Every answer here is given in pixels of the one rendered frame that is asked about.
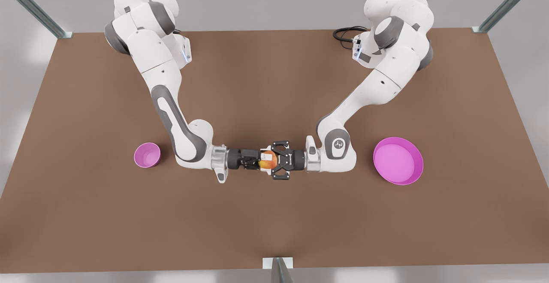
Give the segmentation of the silver frame post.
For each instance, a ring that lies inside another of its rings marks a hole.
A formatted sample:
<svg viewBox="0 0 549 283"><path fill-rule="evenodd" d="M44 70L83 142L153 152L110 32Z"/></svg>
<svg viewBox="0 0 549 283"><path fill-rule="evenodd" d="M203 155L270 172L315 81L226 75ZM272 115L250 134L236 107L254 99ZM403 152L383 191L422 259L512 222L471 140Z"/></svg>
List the silver frame post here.
<svg viewBox="0 0 549 283"><path fill-rule="evenodd" d="M479 26L471 27L473 33L488 33L520 0L504 0Z"/></svg>
<svg viewBox="0 0 549 283"><path fill-rule="evenodd" d="M270 283L294 283L289 272L293 257L264 257L262 268L271 270Z"/></svg>
<svg viewBox="0 0 549 283"><path fill-rule="evenodd" d="M72 32L67 32L62 29L34 0L16 0L22 5L33 17L37 19L50 31L57 39L70 39L73 36Z"/></svg>

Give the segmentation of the red yellow apple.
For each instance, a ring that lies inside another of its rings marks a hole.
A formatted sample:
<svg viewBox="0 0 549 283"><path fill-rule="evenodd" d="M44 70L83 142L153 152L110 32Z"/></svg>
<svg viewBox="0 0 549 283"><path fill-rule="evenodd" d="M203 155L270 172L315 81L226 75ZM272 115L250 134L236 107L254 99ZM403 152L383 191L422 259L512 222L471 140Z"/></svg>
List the red yellow apple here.
<svg viewBox="0 0 549 283"><path fill-rule="evenodd" d="M264 170L275 169L278 165L278 158L275 152L272 150L261 151L261 157L259 160L259 168Z"/></svg>

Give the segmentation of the pink round plate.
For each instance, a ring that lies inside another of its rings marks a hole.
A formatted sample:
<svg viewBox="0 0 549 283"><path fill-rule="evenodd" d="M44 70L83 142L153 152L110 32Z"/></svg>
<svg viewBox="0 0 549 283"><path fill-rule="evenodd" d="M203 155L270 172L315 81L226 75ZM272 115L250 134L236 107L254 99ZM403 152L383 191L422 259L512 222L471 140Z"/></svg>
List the pink round plate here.
<svg viewBox="0 0 549 283"><path fill-rule="evenodd" d="M398 137L385 138L373 151L376 171L386 181L396 185L409 185L423 174L424 160L412 142Z"/></svg>

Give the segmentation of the small pink bowl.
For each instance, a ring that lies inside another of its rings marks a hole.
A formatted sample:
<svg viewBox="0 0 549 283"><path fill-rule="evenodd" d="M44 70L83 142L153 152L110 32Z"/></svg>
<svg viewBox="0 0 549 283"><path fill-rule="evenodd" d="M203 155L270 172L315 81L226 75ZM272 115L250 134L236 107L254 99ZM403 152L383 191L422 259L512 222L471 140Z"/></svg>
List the small pink bowl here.
<svg viewBox="0 0 549 283"><path fill-rule="evenodd" d="M133 160L141 168L151 168L160 162L161 150L157 144L147 142L136 148Z"/></svg>

